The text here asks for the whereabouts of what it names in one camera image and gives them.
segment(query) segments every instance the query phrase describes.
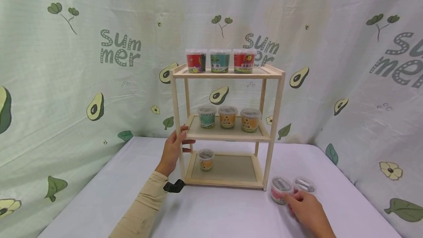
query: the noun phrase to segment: shelf board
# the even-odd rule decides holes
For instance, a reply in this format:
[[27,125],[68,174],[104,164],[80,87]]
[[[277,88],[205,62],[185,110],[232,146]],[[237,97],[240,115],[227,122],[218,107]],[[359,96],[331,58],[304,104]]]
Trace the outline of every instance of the shelf board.
[[262,120],[258,122],[258,129],[255,133],[244,132],[241,127],[241,117],[237,116],[235,126],[232,129],[223,129],[220,127],[220,118],[215,116],[214,127],[204,129],[200,125],[198,115],[190,115],[187,120],[187,139],[193,140],[211,140],[211,141],[254,141],[270,142],[270,136],[264,127]]
[[263,188],[263,174],[254,154],[239,152],[215,152],[213,168],[204,172],[200,169],[198,152],[194,151],[184,182],[187,185]]
[[175,78],[217,78],[217,79],[278,79],[282,77],[284,71],[271,65],[255,66],[251,74],[235,74],[234,68],[229,68],[229,73],[212,73],[210,67],[206,67],[204,73],[189,73],[186,64],[179,65],[173,69]]

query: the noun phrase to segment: sleeve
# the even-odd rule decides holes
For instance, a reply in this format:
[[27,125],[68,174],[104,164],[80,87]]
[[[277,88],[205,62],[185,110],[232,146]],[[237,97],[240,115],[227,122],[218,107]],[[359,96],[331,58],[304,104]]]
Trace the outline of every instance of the sleeve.
[[154,218],[166,198],[163,187],[168,180],[154,171],[109,238],[148,238]]

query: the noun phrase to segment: wooden frame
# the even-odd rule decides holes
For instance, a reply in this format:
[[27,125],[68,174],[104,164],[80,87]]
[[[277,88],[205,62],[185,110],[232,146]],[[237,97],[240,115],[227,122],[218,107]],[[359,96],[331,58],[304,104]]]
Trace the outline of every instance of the wooden frame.
[[[211,73],[211,69],[206,68],[205,73],[189,73],[186,64],[179,65],[170,71],[170,84],[172,90],[173,114],[176,126],[176,132],[181,133],[181,122],[179,118],[178,94],[176,90],[176,79],[184,79],[185,84],[185,100],[187,105],[187,123],[189,126],[187,131],[188,139],[195,140],[214,140],[214,141],[253,141],[256,143],[254,154],[248,152],[215,152],[215,163],[212,171],[200,171],[197,155],[198,152],[193,151],[189,159],[187,169],[185,168],[182,156],[182,145],[180,146],[179,166],[181,169],[181,178],[186,184],[191,185],[214,185],[214,186],[231,186],[242,188],[262,188],[267,189],[269,181],[270,164],[272,162],[273,146],[275,144],[276,130],[278,129],[279,111],[281,109],[283,85],[285,82],[285,72],[272,66],[265,65],[254,67],[252,74],[235,74],[235,73]],[[191,105],[189,102],[189,85],[188,79],[262,79],[260,111],[263,112],[265,89],[267,79],[277,79],[278,87],[276,89],[275,105],[273,109],[273,120],[270,134],[267,132],[264,123],[260,120],[259,129],[256,133],[242,132],[240,127],[231,130],[221,129],[215,126],[212,129],[202,129],[199,127],[198,115],[191,114]],[[236,126],[240,125],[240,117],[237,117]],[[268,143],[267,156],[265,161],[264,173],[261,170],[259,159],[259,143]]]

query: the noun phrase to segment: black wrist strap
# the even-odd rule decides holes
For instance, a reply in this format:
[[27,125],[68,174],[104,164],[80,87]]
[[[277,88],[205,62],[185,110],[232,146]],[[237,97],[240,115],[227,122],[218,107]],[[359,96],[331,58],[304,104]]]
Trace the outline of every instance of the black wrist strap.
[[163,187],[163,190],[170,193],[179,193],[184,188],[184,186],[185,182],[181,179],[178,179],[175,184],[167,182],[166,185]]

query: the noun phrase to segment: fabric backdrop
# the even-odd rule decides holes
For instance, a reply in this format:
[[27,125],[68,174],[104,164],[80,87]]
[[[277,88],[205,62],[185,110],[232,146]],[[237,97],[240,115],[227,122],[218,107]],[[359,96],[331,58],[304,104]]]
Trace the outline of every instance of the fabric backdrop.
[[[133,135],[172,132],[161,71],[185,48],[257,49],[256,65],[286,71],[278,143],[317,145],[401,235],[419,237],[422,6],[0,0],[0,237],[36,237]],[[259,106],[259,80],[190,80],[193,110],[221,87],[222,105]],[[275,91],[270,80],[267,123]]]

